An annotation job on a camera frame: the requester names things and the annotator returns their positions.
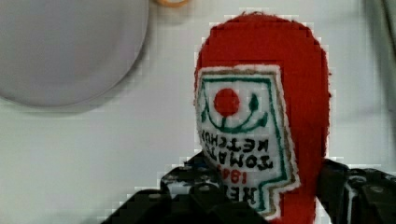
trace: small orange object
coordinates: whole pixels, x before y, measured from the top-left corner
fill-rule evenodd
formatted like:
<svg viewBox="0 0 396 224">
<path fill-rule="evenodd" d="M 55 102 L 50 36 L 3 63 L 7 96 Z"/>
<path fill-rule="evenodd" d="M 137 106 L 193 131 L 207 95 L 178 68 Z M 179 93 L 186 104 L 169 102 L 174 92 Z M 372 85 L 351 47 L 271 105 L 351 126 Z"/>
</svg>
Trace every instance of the small orange object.
<svg viewBox="0 0 396 224">
<path fill-rule="evenodd" d="M 186 5 L 189 0 L 157 0 L 157 2 L 166 7 L 182 7 Z"/>
</svg>

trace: white table surface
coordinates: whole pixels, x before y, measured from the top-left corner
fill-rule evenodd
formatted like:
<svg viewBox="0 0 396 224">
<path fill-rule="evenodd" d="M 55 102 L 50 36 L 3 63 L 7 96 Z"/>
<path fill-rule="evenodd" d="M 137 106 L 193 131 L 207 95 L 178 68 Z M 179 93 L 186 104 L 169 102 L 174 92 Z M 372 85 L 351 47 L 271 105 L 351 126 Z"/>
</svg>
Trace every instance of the white table surface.
<svg viewBox="0 0 396 224">
<path fill-rule="evenodd" d="M 37 109 L 0 100 L 0 223 L 99 224 L 121 202 L 200 149 L 192 106 L 203 38 L 244 10 L 307 22 L 332 71 L 329 156 L 395 175 L 394 120 L 359 0 L 150 3 L 146 45 L 130 74 L 83 105 Z M 329 223 L 318 210 L 317 223 Z"/>
</svg>

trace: embroidered patch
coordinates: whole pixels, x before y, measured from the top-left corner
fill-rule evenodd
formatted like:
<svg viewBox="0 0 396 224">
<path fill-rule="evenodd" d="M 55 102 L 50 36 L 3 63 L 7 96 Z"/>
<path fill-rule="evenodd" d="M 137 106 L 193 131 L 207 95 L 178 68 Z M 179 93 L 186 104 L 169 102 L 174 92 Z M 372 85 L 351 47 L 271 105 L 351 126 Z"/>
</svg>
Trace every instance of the embroidered patch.
<svg viewBox="0 0 396 224">
<path fill-rule="evenodd" d="M 205 68 L 196 92 L 205 155 L 226 194 L 266 217 L 279 217 L 279 193 L 299 186 L 277 66 Z"/>
</svg>

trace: white plate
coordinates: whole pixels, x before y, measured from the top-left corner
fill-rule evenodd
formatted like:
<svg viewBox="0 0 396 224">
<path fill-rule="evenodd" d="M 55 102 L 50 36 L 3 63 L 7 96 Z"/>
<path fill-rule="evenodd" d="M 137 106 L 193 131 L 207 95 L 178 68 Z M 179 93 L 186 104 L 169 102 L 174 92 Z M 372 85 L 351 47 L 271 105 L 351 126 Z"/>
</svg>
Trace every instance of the white plate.
<svg viewBox="0 0 396 224">
<path fill-rule="evenodd" d="M 0 96 L 73 105 L 116 85 L 142 47 L 149 0 L 1 0 Z"/>
</svg>

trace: red bottle cover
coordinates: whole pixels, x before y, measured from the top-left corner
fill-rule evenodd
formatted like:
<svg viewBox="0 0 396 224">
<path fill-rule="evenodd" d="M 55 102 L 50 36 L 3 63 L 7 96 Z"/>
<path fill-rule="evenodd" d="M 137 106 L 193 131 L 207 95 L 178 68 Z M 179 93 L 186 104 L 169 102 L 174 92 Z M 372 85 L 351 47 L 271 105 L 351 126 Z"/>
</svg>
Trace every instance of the red bottle cover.
<svg viewBox="0 0 396 224">
<path fill-rule="evenodd" d="M 197 129 L 226 194 L 271 223 L 312 223 L 329 129 L 326 53 L 295 21 L 212 28 L 195 71 Z"/>
</svg>

